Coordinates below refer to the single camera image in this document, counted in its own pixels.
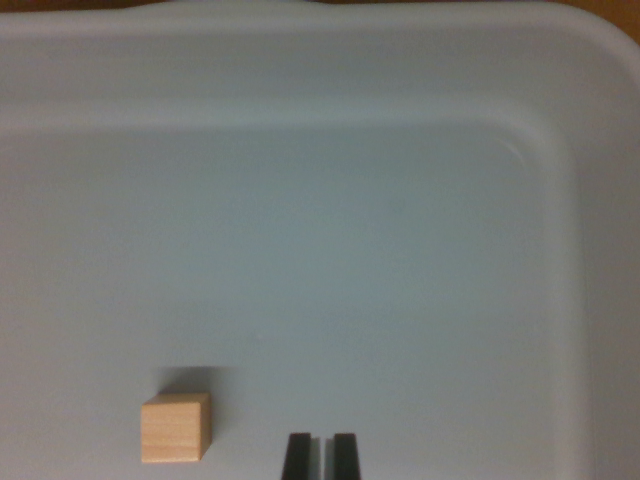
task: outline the small wooden cube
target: small wooden cube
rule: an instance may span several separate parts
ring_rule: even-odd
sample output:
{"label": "small wooden cube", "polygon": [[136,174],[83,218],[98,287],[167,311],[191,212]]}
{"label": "small wooden cube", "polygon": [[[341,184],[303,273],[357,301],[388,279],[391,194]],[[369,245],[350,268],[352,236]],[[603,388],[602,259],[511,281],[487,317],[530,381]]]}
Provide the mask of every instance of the small wooden cube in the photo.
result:
{"label": "small wooden cube", "polygon": [[143,463],[197,462],[211,445],[211,395],[161,394],[140,411]]}

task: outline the wooden block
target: wooden block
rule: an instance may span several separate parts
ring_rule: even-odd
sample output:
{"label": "wooden block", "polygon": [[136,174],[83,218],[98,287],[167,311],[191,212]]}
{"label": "wooden block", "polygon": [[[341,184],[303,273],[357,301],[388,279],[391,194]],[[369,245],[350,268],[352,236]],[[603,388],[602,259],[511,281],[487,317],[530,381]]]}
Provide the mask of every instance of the wooden block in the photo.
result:
{"label": "wooden block", "polygon": [[336,433],[333,436],[333,479],[360,480],[361,478],[355,433]]}
{"label": "wooden block", "polygon": [[211,445],[211,395],[157,395],[140,411],[143,463],[197,462]]}
{"label": "wooden block", "polygon": [[289,435],[287,454],[284,457],[281,480],[299,480],[309,478],[311,466],[311,434],[292,433]]}

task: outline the wooden surface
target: wooden surface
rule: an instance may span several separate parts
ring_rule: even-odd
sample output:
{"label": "wooden surface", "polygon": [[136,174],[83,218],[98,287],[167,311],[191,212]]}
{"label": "wooden surface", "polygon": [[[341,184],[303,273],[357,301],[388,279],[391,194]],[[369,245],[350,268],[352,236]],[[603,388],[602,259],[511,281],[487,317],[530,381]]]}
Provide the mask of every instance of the wooden surface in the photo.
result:
{"label": "wooden surface", "polygon": [[640,0],[555,0],[601,16],[640,43]]}
{"label": "wooden surface", "polygon": [[0,12],[50,12],[127,8],[163,0],[0,0]]}
{"label": "wooden surface", "polygon": [[211,444],[211,395],[157,395],[140,410],[143,463],[197,462]]}

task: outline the wooden cube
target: wooden cube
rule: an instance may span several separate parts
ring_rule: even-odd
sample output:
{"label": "wooden cube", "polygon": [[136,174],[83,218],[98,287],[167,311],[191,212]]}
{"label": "wooden cube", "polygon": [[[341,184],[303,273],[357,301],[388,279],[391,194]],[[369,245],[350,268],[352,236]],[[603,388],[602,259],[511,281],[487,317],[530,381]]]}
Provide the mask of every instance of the wooden cube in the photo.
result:
{"label": "wooden cube", "polygon": [[197,462],[211,445],[211,395],[161,394],[140,411],[144,463]]}

